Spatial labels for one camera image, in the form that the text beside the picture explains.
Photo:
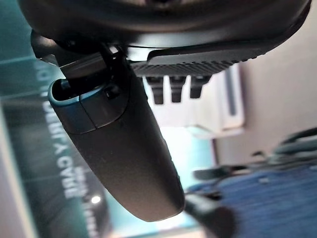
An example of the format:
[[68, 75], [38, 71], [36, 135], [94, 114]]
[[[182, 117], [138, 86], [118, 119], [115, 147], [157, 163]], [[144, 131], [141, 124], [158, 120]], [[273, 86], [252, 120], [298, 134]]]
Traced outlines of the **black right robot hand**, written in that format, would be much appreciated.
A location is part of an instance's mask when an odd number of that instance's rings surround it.
[[20, 0], [36, 58], [64, 78], [48, 100], [109, 193], [147, 221], [184, 209], [184, 193], [148, 104], [164, 76], [209, 78], [292, 37], [309, 0]]

